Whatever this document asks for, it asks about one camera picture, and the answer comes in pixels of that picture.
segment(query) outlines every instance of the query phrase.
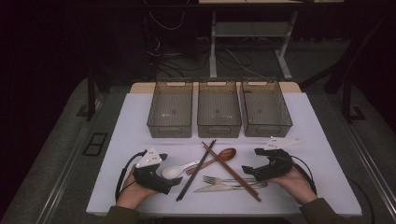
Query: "floor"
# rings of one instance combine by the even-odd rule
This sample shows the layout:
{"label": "floor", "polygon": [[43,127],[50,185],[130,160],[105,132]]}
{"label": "floor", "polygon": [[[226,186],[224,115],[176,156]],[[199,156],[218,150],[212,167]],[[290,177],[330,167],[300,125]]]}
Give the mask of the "floor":
{"label": "floor", "polygon": [[[156,76],[208,77],[207,39],[199,41],[199,54],[195,58],[186,58],[167,49],[163,53],[163,61],[156,64]],[[279,44],[278,39],[219,39],[218,77],[263,76],[282,80],[274,55]],[[343,55],[348,44],[347,40],[291,41],[285,57],[292,81],[301,83],[329,67]],[[325,83],[326,78],[323,78],[303,91],[307,93],[361,204],[363,216],[352,219],[357,223],[374,223],[373,219],[375,223],[395,223],[394,210],[390,212],[395,200],[386,186],[396,189],[393,176],[396,135],[356,88],[353,89],[352,105],[361,109],[365,120],[356,120],[352,124],[346,122],[340,113],[342,93],[326,94],[323,90]],[[87,107],[86,80],[76,86],[1,223],[103,222],[102,217],[87,214],[85,209],[129,89],[127,86],[117,86],[109,93],[97,92],[97,112],[87,122],[84,117]],[[102,152],[95,157],[84,156],[82,151],[94,133],[107,133]],[[364,161],[364,156],[369,156],[372,162]],[[305,223],[302,217],[286,219],[295,224]],[[145,219],[142,223],[166,221],[166,218]],[[262,223],[262,220],[249,218],[244,222]]]}

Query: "chopstick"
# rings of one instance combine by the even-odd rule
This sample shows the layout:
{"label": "chopstick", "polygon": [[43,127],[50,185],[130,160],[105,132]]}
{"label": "chopstick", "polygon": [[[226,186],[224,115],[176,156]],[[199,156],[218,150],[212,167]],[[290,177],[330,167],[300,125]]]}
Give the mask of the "chopstick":
{"label": "chopstick", "polygon": [[[210,148],[213,147],[213,145],[215,145],[216,139],[212,141],[212,143],[210,143]],[[187,190],[190,187],[190,184],[192,183],[192,180],[195,178],[195,176],[198,174],[198,171],[201,170],[201,166],[204,163],[204,161],[206,160],[207,155],[209,155],[209,151],[207,151],[204,156],[201,158],[200,162],[198,163],[194,173],[192,173],[192,175],[190,176],[190,179],[187,181],[186,185],[184,186],[183,190],[180,192],[180,194],[177,196],[176,201],[180,201],[183,199],[184,195],[186,194]]]}
{"label": "chopstick", "polygon": [[236,179],[238,182],[258,201],[261,202],[262,199],[259,198],[259,193],[251,187],[239,174],[237,174],[225,161],[222,161],[221,158],[211,149],[208,147],[204,142],[204,148],[206,152],[209,152],[222,166]]}

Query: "metal knife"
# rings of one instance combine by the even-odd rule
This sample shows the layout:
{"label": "metal knife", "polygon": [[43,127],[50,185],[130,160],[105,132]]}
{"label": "metal knife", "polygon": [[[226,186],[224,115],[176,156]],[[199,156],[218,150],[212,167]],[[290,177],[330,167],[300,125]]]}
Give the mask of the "metal knife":
{"label": "metal knife", "polygon": [[[264,188],[268,185],[266,181],[259,182],[257,184],[251,185],[254,189]],[[194,193],[198,192],[210,192],[210,191],[224,191],[224,190],[231,190],[231,189],[244,189],[243,186],[230,186],[225,184],[217,184],[217,185],[210,185],[194,191]]]}

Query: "fork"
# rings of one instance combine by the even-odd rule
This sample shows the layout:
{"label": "fork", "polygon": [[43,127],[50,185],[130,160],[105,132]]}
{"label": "fork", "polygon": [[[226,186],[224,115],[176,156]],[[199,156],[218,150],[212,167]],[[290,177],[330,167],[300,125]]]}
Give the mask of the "fork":
{"label": "fork", "polygon": [[[204,181],[211,185],[218,185],[222,184],[223,182],[238,182],[236,179],[221,179],[208,175],[204,175]],[[260,181],[257,181],[255,178],[245,178],[245,181],[247,181],[250,185],[260,183]]]}

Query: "sleeve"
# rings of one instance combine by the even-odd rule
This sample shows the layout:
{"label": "sleeve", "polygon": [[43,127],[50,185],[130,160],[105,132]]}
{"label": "sleeve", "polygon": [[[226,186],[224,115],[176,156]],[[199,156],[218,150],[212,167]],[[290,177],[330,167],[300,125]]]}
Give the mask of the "sleeve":
{"label": "sleeve", "polygon": [[139,213],[135,210],[112,206],[107,213],[105,218],[105,224],[135,224],[137,223],[137,218],[139,217]]}
{"label": "sleeve", "polygon": [[309,224],[345,224],[352,223],[346,217],[337,215],[329,204],[322,198],[316,199],[300,207]]}

